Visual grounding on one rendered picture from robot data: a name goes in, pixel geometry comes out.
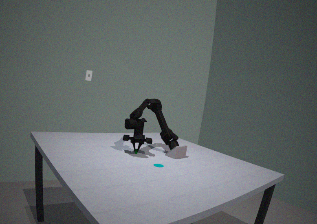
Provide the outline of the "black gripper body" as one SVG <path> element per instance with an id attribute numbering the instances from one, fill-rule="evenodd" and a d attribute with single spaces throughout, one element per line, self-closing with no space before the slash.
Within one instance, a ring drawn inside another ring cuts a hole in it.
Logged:
<path id="1" fill-rule="evenodd" d="M 142 132 L 142 134 L 143 134 L 143 130 L 139 130 L 139 129 L 134 129 L 134 132 L 137 132 L 138 134 L 139 134 L 140 132 Z M 130 137 L 129 135 L 124 135 L 124 136 L 123 136 L 123 140 L 124 140 L 124 141 L 131 140 L 131 142 L 134 142 L 133 137 Z M 152 138 L 147 138 L 147 137 L 146 137 L 145 141 L 142 141 L 142 143 L 144 143 L 144 142 L 146 142 L 147 144 L 152 144 Z"/>

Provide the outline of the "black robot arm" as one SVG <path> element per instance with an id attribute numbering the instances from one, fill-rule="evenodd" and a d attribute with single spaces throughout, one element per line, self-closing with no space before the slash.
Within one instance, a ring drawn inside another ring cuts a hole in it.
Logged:
<path id="1" fill-rule="evenodd" d="M 162 132 L 160 133 L 160 136 L 162 140 L 164 141 L 164 143 L 166 145 L 169 145 L 170 150 L 172 150 L 176 146 L 179 146 L 177 142 L 178 136 L 174 134 L 174 132 L 171 129 L 168 128 L 168 125 L 161 111 L 162 110 L 161 101 L 158 99 L 146 99 L 145 101 L 143 101 L 143 103 L 131 113 L 130 119 L 125 120 L 125 128 L 143 130 L 144 122 L 147 122 L 147 121 L 145 120 L 145 118 L 142 118 L 142 119 L 139 119 L 139 118 L 142 116 L 143 110 L 146 107 L 155 113 L 162 130 Z M 140 132 L 139 134 L 135 132 L 133 139 L 135 143 L 142 143 L 142 141 L 145 141 L 145 135 L 142 135 L 142 132 Z"/>

